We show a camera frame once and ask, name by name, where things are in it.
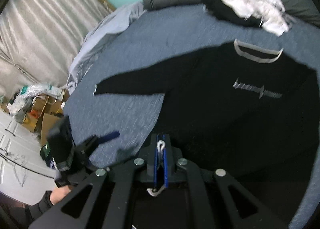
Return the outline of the person's left forearm black sleeve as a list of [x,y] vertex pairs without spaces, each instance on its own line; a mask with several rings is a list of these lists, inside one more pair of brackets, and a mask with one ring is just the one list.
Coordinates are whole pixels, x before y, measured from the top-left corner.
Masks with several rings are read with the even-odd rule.
[[14,207],[1,203],[1,228],[29,228],[29,226],[53,207],[50,195],[46,191],[42,199],[35,205]]

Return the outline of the person's left hand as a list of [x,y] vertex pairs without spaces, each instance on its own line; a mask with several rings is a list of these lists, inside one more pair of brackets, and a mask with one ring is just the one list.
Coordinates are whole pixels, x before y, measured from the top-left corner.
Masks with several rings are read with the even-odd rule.
[[63,198],[65,198],[74,188],[72,185],[65,185],[62,187],[56,187],[50,194],[50,202],[53,205],[56,205],[58,202],[60,202]]

